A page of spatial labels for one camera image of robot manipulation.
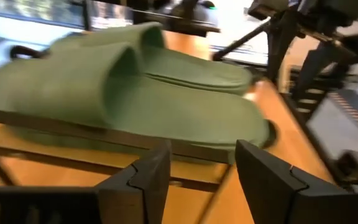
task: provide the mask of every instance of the wooden surface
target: wooden surface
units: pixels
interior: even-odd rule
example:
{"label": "wooden surface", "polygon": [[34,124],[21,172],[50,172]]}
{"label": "wooden surface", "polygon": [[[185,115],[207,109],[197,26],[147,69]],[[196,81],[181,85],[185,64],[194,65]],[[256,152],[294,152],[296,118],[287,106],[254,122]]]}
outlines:
{"label": "wooden surface", "polygon": [[[173,50],[209,58],[208,41],[202,37],[171,32],[166,32],[165,37],[168,47]],[[270,82],[258,83],[246,97],[254,100],[265,117],[277,125],[278,141],[269,149],[272,154],[322,179],[331,180]],[[75,156],[75,153],[70,151],[68,155]],[[95,185],[107,177],[20,159],[1,158],[1,161],[23,185]],[[195,167],[183,166],[178,167],[178,172],[187,172],[190,177],[199,171]],[[170,187],[163,222],[194,223],[208,195],[206,192]],[[224,183],[218,199],[206,223],[253,223],[235,169]]]}

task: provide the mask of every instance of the green slide sandal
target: green slide sandal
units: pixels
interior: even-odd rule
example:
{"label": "green slide sandal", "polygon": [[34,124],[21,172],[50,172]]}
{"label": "green slide sandal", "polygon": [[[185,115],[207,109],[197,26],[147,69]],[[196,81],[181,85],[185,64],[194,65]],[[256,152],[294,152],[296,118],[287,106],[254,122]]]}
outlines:
{"label": "green slide sandal", "polygon": [[[136,52],[126,43],[14,60],[0,68],[0,110],[232,152],[237,139],[262,146],[269,136],[268,122],[253,102],[142,75]],[[15,130],[23,138],[48,145],[139,152],[87,139]]]}
{"label": "green slide sandal", "polygon": [[142,59],[145,74],[175,85],[243,95],[252,83],[252,73],[241,67],[212,62],[165,48],[158,22],[114,27],[84,36],[65,37],[51,45],[58,52],[78,47],[130,42]]}

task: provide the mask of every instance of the slide sandal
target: slide sandal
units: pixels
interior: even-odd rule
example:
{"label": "slide sandal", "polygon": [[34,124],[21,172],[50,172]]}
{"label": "slide sandal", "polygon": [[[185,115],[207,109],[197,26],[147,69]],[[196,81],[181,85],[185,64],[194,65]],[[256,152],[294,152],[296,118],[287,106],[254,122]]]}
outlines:
{"label": "slide sandal", "polygon": [[[0,110],[232,152],[237,139],[264,145],[268,122],[253,102],[146,77],[131,46],[111,44],[66,50],[45,59],[16,59],[0,68]],[[92,60],[90,55],[98,57]],[[47,145],[138,153],[87,139],[16,133]]]}
{"label": "slide sandal", "polygon": [[84,36],[57,40],[50,51],[130,42],[151,78],[200,90],[243,95],[252,84],[252,73],[242,67],[212,62],[165,48],[158,22],[114,27]]}

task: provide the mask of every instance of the wooden table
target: wooden table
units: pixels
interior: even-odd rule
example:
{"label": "wooden table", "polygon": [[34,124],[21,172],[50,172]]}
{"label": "wooden table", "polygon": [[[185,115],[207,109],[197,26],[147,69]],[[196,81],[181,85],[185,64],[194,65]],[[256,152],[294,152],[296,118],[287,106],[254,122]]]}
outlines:
{"label": "wooden table", "polygon": [[[165,38],[170,49],[209,59],[209,44],[205,38],[172,32],[165,32]],[[269,81],[259,82],[244,97],[255,101],[265,117],[272,120],[278,127],[277,143],[269,149],[272,154],[317,177],[328,181],[331,180],[328,171],[311,147],[307,137],[302,133],[299,125],[279,97],[275,87]],[[74,165],[71,164],[73,165],[72,167],[77,169],[81,169],[81,166],[85,163],[97,164],[102,167],[121,168],[137,158],[133,155],[106,151],[40,146],[11,136],[2,125],[0,125],[0,146],[16,149],[14,152],[5,153],[4,156],[39,162],[48,162],[49,160],[45,160],[45,158],[52,157],[54,158],[53,161],[57,161],[53,164],[60,166],[66,166],[67,159],[70,159],[75,161]],[[228,170],[226,167],[225,164],[201,165],[175,161],[172,164],[172,177],[180,180],[190,180],[190,185],[194,184],[192,181],[195,181],[218,186],[210,190],[211,192],[218,192],[218,194],[213,194],[208,199],[206,209],[201,214],[201,220],[207,218],[209,211],[215,211],[217,207],[221,207],[221,209],[227,210],[227,217],[213,218],[213,212],[208,217],[208,223],[243,223],[244,220],[251,222],[252,218],[250,213],[246,211],[247,205],[238,183],[237,172],[235,169]]]}

